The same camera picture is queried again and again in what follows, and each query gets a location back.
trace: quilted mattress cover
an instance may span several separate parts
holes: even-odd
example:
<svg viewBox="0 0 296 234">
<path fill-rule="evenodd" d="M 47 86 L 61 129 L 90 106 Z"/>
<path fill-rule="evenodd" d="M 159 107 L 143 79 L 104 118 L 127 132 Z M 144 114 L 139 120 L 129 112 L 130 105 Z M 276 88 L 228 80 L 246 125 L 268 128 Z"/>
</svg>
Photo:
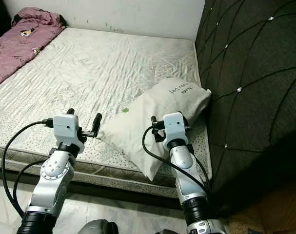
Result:
<svg viewBox="0 0 296 234">
<path fill-rule="evenodd" d="M 34 60 L 0 84 L 0 157 L 11 136 L 31 122 L 72 107 L 79 125 L 89 130 L 96 113 L 102 113 L 105 123 L 160 80 L 172 77 L 200 86 L 192 41 L 66 28 Z M 211 177 L 203 117 L 188 134 Z M 47 157 L 54 146 L 53 129 L 34 126 L 11 145 L 7 168 L 20 170 L 26 163 Z M 168 166 L 163 165 L 151 182 L 125 155 L 98 139 L 87 140 L 75 170 L 75 181 L 176 197 Z M 38 171 L 37 167 L 28 170 Z"/>
</svg>

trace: floor tile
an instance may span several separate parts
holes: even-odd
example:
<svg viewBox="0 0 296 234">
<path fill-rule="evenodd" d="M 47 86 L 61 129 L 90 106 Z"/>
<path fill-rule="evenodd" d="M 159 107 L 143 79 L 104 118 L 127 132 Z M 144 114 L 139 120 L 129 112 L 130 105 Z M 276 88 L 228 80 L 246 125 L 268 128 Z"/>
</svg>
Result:
<svg viewBox="0 0 296 234">
<path fill-rule="evenodd" d="M 11 226 L 0 223 L 0 234 L 12 234 L 12 231 L 13 229 Z"/>
<path fill-rule="evenodd" d="M 185 220 L 165 217 L 137 217 L 133 227 L 133 233 L 154 234 L 163 229 L 169 229 L 178 234 L 185 234 L 187 225 Z"/>
<path fill-rule="evenodd" d="M 19 203 L 24 210 L 34 185 L 20 184 Z M 102 197 L 68 194 L 54 228 L 55 234 L 77 234 L 89 221 L 107 219 L 116 222 L 120 234 L 154 234 L 163 229 L 185 234 L 186 224 L 181 210 L 160 208 Z M 5 195 L 0 180 L 0 233 L 15 234 L 21 218 Z"/>
<path fill-rule="evenodd" d="M 57 219 L 54 233 L 77 234 L 86 224 L 89 199 L 87 195 L 70 194 Z"/>
<path fill-rule="evenodd" d="M 88 204 L 87 222 L 106 219 L 115 222 L 121 233 L 131 233 L 137 216 L 138 204 L 101 197 L 91 197 Z"/>
</svg>

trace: pillow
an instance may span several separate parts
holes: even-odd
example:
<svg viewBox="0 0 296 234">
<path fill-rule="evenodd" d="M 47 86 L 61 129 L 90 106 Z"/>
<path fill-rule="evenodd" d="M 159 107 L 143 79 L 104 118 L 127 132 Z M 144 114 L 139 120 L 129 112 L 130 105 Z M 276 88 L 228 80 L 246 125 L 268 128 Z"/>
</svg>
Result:
<svg viewBox="0 0 296 234">
<path fill-rule="evenodd" d="M 181 111 L 192 125 L 208 104 L 210 96 L 210 90 L 199 88 L 194 83 L 178 78 L 163 79 L 129 104 L 128 112 L 117 114 L 102 125 L 97 138 L 120 153 L 124 152 L 152 181 L 162 162 L 148 155 L 141 144 L 144 131 L 152 125 L 151 116 L 162 120 L 165 114 Z M 168 152 L 162 143 L 155 142 L 151 132 L 147 134 L 145 143 L 149 151 L 167 158 Z"/>
</svg>

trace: pink blanket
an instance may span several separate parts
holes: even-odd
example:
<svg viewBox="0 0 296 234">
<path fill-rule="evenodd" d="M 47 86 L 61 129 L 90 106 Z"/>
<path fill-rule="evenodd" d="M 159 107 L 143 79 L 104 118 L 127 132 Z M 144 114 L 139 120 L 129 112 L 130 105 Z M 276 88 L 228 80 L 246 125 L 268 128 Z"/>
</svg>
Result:
<svg viewBox="0 0 296 234">
<path fill-rule="evenodd" d="M 0 83 L 33 59 L 61 31 L 59 14 L 25 7 L 13 18 L 13 27 L 0 37 Z"/>
</svg>

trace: wall stain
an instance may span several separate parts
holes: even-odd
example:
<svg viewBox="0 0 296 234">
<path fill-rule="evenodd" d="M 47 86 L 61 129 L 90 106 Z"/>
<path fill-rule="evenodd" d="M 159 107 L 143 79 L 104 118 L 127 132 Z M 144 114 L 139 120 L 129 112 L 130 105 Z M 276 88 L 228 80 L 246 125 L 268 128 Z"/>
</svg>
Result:
<svg viewBox="0 0 296 234">
<path fill-rule="evenodd" d="M 105 27 L 111 32 L 117 32 L 117 33 L 123 32 L 123 30 L 121 28 L 112 27 L 112 25 L 109 25 L 108 22 L 104 22 L 104 23 L 105 23 Z"/>
</svg>

